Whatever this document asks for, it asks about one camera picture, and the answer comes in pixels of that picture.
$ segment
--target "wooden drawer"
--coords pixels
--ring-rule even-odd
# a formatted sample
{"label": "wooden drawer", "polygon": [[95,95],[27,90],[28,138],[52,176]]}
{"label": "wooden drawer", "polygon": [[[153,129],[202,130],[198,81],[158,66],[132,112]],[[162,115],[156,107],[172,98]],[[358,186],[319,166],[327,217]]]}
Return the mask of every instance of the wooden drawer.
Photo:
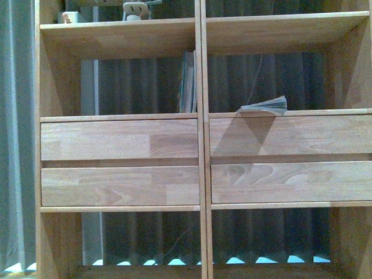
{"label": "wooden drawer", "polygon": [[372,162],[212,165],[213,203],[372,201]]}
{"label": "wooden drawer", "polygon": [[210,120],[212,158],[372,153],[372,115]]}
{"label": "wooden drawer", "polygon": [[41,160],[197,158],[196,119],[41,124]]}
{"label": "wooden drawer", "polygon": [[43,206],[199,204],[199,168],[42,169]]}

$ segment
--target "wood grain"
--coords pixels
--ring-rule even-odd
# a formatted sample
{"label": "wood grain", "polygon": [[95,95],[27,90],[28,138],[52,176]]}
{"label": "wood grain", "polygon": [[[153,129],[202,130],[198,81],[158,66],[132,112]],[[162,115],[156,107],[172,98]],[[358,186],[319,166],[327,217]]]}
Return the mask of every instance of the wood grain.
{"label": "wood grain", "polygon": [[213,203],[372,201],[372,162],[212,165]]}
{"label": "wood grain", "polygon": [[372,108],[371,27],[369,19],[324,52],[325,106]]}
{"label": "wood grain", "polygon": [[166,206],[43,206],[41,212],[183,212],[200,211],[199,205]]}
{"label": "wood grain", "polygon": [[372,206],[372,201],[358,202],[266,202],[266,203],[217,203],[213,210],[279,209],[279,208],[347,208]]}
{"label": "wood grain", "polygon": [[[290,116],[330,116],[330,115],[372,115],[372,109],[320,109],[320,110],[289,110],[285,117]],[[275,117],[270,112],[220,112],[210,113],[209,118],[246,118]]]}
{"label": "wood grain", "polygon": [[[222,264],[214,267],[215,279],[342,279],[331,264]],[[87,266],[74,279],[196,279],[199,266]]]}
{"label": "wood grain", "polygon": [[41,124],[41,160],[197,157],[194,119]]}
{"label": "wood grain", "polygon": [[81,213],[41,213],[37,278],[71,278],[83,263]]}
{"label": "wood grain", "polygon": [[82,60],[182,56],[195,49],[195,19],[43,24],[46,40]]}
{"label": "wood grain", "polygon": [[369,11],[209,18],[208,54],[319,51],[369,17]]}
{"label": "wood grain", "polygon": [[332,208],[331,261],[349,278],[372,278],[372,208]]}
{"label": "wood grain", "polygon": [[40,81],[40,116],[80,115],[80,61],[61,45],[36,42],[40,50],[37,79]]}
{"label": "wood grain", "polygon": [[42,205],[198,205],[198,173],[196,166],[42,169]]}
{"label": "wood grain", "polygon": [[324,0],[325,12],[353,12],[369,10],[369,0]]}
{"label": "wood grain", "polygon": [[200,266],[86,266],[74,279],[198,279]]}
{"label": "wood grain", "polygon": [[41,123],[57,122],[92,122],[121,120],[163,120],[163,119],[196,119],[196,113],[154,113],[151,115],[96,115],[96,116],[62,116],[42,117]]}
{"label": "wood grain", "polygon": [[210,120],[212,157],[372,153],[372,115]]}

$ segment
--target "light wood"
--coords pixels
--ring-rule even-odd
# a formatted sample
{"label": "light wood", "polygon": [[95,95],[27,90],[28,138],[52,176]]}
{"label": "light wood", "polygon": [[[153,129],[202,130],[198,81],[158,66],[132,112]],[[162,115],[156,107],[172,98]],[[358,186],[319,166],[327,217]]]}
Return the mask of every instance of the light wood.
{"label": "light wood", "polygon": [[201,28],[203,23],[202,9],[205,6],[200,0],[195,0],[195,50],[196,50],[196,86],[198,93],[198,151],[199,151],[199,187],[200,187],[200,231],[201,231],[201,263],[202,263],[202,278],[211,278],[208,273],[211,270],[210,264],[212,261],[209,260],[208,253],[210,244],[208,231],[207,231],[207,216],[206,211],[209,208],[206,201],[206,183],[205,183],[205,145],[204,145],[204,96],[203,96],[203,48],[202,48],[202,34]]}
{"label": "light wood", "polygon": [[185,212],[200,211],[198,205],[167,206],[43,206],[40,212]]}
{"label": "light wood", "polygon": [[[289,116],[330,116],[330,115],[372,115],[372,109],[322,109],[322,110],[289,110]],[[210,113],[209,118],[247,118],[247,117],[275,117],[270,112],[220,112]]]}
{"label": "light wood", "polygon": [[152,115],[97,115],[97,116],[62,116],[42,117],[41,123],[58,122],[92,122],[121,120],[162,120],[162,119],[196,119],[197,113],[154,113]]}
{"label": "light wood", "polygon": [[324,60],[325,106],[329,109],[371,108],[370,20],[331,44]]}
{"label": "light wood", "polygon": [[59,169],[64,167],[169,167],[197,165],[198,158],[44,161],[42,163],[42,167],[45,169]]}
{"label": "light wood", "polygon": [[41,213],[38,279],[67,279],[83,263],[81,213]]}
{"label": "light wood", "polygon": [[341,279],[330,264],[225,264],[214,268],[215,279]]}
{"label": "light wood", "polygon": [[195,49],[195,19],[45,24],[49,42],[82,60],[182,57]]}
{"label": "light wood", "polygon": [[207,268],[208,279],[213,279],[213,242],[212,242],[212,189],[210,184],[210,145],[209,145],[209,101],[208,101],[208,57],[207,57],[207,32],[206,32],[206,1],[201,0],[201,66],[203,94],[203,144],[204,144],[204,167],[205,167],[205,233],[207,244]]}
{"label": "light wood", "polygon": [[372,153],[372,115],[210,120],[213,157]]}
{"label": "light wood", "polygon": [[372,201],[372,162],[212,165],[213,203]]}
{"label": "light wood", "polygon": [[87,266],[73,279],[196,279],[200,266]]}
{"label": "light wood", "polygon": [[207,19],[208,54],[319,51],[358,26],[369,11]]}
{"label": "light wood", "polygon": [[368,153],[362,154],[308,154],[308,155],[270,155],[250,157],[216,157],[210,161],[212,164],[275,164],[275,163],[314,163],[314,162],[350,162],[371,161],[372,156]]}
{"label": "light wood", "polygon": [[43,206],[198,205],[198,167],[42,169]]}
{"label": "light wood", "polygon": [[[346,278],[331,264],[250,264],[217,265],[216,279],[342,279]],[[200,278],[200,267],[187,266],[87,266],[74,279],[194,279]]]}
{"label": "light wood", "polygon": [[41,160],[197,157],[194,119],[41,124]]}
{"label": "light wood", "polygon": [[331,261],[349,278],[372,278],[372,208],[333,208]]}
{"label": "light wood", "polygon": [[276,202],[276,203],[220,203],[213,210],[282,209],[282,208],[349,208],[372,206],[372,201],[358,202]]}

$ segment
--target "wooden bookshelf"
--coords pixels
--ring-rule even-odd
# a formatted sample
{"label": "wooden bookshelf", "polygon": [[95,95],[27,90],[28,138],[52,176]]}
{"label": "wooden bookshelf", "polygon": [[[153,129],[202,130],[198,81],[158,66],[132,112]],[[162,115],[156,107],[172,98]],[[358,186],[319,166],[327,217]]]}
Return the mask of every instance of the wooden bookshelf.
{"label": "wooden bookshelf", "polygon": [[[371,1],[207,18],[195,0],[192,18],[65,25],[64,1],[36,0],[38,278],[370,278]],[[197,113],[81,115],[82,60],[193,50]],[[324,55],[326,109],[209,113],[209,55],[303,51]],[[214,266],[213,210],[320,207],[331,264]],[[201,266],[82,267],[83,212],[171,211],[200,212]]]}

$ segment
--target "vertical wooden divider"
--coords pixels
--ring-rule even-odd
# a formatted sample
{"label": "vertical wooden divider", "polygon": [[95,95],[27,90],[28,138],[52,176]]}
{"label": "vertical wooden divider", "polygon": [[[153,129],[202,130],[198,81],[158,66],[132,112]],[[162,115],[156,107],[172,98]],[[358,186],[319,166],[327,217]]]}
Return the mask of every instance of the vertical wooden divider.
{"label": "vertical wooden divider", "polygon": [[200,0],[200,34],[202,55],[202,92],[203,92],[203,132],[204,132],[204,165],[205,165],[205,230],[206,258],[208,279],[213,279],[213,247],[212,247],[212,185],[210,176],[210,144],[209,144],[209,102],[208,102],[208,58],[206,34],[206,0]]}
{"label": "vertical wooden divider", "polygon": [[204,135],[204,87],[203,87],[203,49],[204,38],[202,33],[202,9],[201,0],[195,0],[195,50],[196,50],[196,83],[198,85],[198,150],[199,150],[199,187],[200,187],[200,230],[201,230],[201,255],[202,255],[202,279],[209,279],[209,242],[208,242],[208,211],[206,203],[206,179],[205,179],[205,135]]}

